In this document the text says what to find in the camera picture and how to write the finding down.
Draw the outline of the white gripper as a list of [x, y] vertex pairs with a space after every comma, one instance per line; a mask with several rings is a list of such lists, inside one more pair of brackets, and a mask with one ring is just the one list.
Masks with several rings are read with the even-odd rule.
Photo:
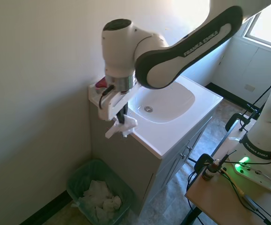
[[125, 123], [125, 115], [128, 112], [128, 101], [139, 90], [139, 85], [135, 85], [127, 92], [120, 92], [115, 90], [115, 86], [111, 85], [101, 95], [98, 102], [98, 115], [100, 119], [109, 121], [112, 120], [116, 115], [120, 124]]

